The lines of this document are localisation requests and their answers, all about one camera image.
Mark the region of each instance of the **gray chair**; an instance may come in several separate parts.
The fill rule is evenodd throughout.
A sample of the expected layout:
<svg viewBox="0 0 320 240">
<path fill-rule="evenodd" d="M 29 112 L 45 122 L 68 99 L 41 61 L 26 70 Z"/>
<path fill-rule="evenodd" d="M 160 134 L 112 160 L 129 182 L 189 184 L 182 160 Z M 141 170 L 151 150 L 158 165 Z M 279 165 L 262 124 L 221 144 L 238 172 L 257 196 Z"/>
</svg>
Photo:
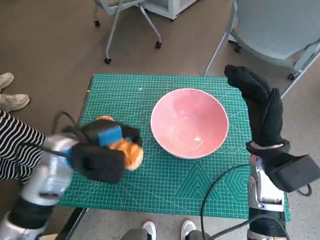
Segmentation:
<svg viewBox="0 0 320 240">
<path fill-rule="evenodd" d="M 320 0 L 234 0 L 205 76 L 226 37 L 237 53 L 289 68 L 291 88 L 320 55 Z"/>
<path fill-rule="evenodd" d="M 93 11 L 93 21 L 95 26 L 98 28 L 100 27 L 100 21 L 98 19 L 97 13 L 98 13 L 98 9 L 101 8 L 103 10 L 105 10 L 105 12 L 110 15 L 110 16 L 114 16 L 114 20 L 113 20 L 113 24 L 111 27 L 111 31 L 109 34 L 109 39 L 106 45 L 106 49 L 105 49 L 105 59 L 104 62 L 106 64 L 110 64 L 111 63 L 111 58 L 109 56 L 109 49 L 111 46 L 111 41 L 114 35 L 114 32 L 116 30 L 116 25 L 118 22 L 118 17 L 119 17 L 119 13 L 120 11 L 123 11 L 127 8 L 133 7 L 133 6 L 138 6 L 140 11 L 142 12 L 143 16 L 145 17 L 145 19 L 148 21 L 148 23 L 150 24 L 150 26 L 152 27 L 152 29 L 154 30 L 155 34 L 158 37 L 158 41 L 155 43 L 155 48 L 156 49 L 160 49 L 161 45 L 162 45 L 162 40 L 161 40 L 161 35 L 158 32 L 158 30 L 156 29 L 155 25 L 153 24 L 153 22 L 151 21 L 151 19 L 148 17 L 148 15 L 145 12 L 144 6 L 143 6 L 143 2 L 145 2 L 146 0 L 94 0 L 95 2 L 95 7 L 94 7 L 94 11 Z"/>
</svg>

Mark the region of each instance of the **gray pants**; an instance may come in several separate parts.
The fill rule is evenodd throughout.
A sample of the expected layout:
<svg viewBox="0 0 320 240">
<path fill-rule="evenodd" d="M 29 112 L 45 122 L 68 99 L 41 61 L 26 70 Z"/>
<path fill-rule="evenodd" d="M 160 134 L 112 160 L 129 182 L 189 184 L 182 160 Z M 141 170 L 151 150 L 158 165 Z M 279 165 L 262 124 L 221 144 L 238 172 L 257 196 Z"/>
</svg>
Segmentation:
<svg viewBox="0 0 320 240">
<path fill-rule="evenodd" d="M 210 238 L 209 234 L 205 234 L 205 238 Z M 131 229 L 126 232 L 121 240 L 152 240 L 151 235 L 144 228 Z M 185 240 L 203 240 L 201 231 L 193 230 L 186 236 Z"/>
</svg>

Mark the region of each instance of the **white appliance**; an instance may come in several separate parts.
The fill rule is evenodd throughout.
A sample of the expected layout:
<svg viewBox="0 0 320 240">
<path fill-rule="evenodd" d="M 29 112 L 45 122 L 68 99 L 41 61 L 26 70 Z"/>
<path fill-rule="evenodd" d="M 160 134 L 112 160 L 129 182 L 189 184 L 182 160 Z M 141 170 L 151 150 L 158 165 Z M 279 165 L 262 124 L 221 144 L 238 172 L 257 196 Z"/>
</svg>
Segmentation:
<svg viewBox="0 0 320 240">
<path fill-rule="evenodd" d="M 174 20 L 183 10 L 197 0 L 147 0 L 143 6 L 150 12 Z"/>
</svg>

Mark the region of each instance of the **table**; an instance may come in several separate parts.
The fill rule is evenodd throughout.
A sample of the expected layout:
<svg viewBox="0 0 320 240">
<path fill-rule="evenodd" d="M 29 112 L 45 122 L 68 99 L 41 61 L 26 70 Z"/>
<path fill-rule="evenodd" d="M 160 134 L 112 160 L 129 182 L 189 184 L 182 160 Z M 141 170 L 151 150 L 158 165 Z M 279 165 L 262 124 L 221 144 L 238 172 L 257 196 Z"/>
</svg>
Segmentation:
<svg viewBox="0 0 320 240">
<path fill-rule="evenodd" d="M 165 152 L 152 137 L 150 116 L 154 105 L 164 94 L 179 88 L 212 94 L 228 114 L 228 137 L 207 157 L 178 159 Z M 71 229 L 88 208 L 199 215 L 211 182 L 230 167 L 248 163 L 245 143 L 251 140 L 251 133 L 247 106 L 240 91 L 230 87 L 225 77 L 98 73 L 91 78 L 79 124 L 103 115 L 140 129 L 144 160 L 140 168 L 126 172 L 115 185 L 90 181 L 75 173 L 59 203 L 77 207 L 71 217 Z M 204 215 L 247 218 L 249 172 L 244 167 L 228 173 L 212 191 Z"/>
</svg>

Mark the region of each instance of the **black strap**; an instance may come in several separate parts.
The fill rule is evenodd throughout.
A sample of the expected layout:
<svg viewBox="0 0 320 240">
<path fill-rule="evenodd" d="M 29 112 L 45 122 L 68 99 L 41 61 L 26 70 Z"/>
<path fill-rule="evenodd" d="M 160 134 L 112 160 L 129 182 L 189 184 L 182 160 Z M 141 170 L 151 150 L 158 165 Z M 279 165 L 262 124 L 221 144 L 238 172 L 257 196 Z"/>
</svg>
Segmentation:
<svg viewBox="0 0 320 240">
<path fill-rule="evenodd" d="M 307 193 L 302 192 L 300 189 L 298 189 L 296 192 L 297 192 L 299 195 L 304 196 L 304 197 L 309 197 L 309 196 L 311 196 L 311 194 L 312 194 L 312 187 L 310 186 L 310 184 L 307 184 L 306 187 L 308 188 L 308 192 L 307 192 Z"/>
</svg>

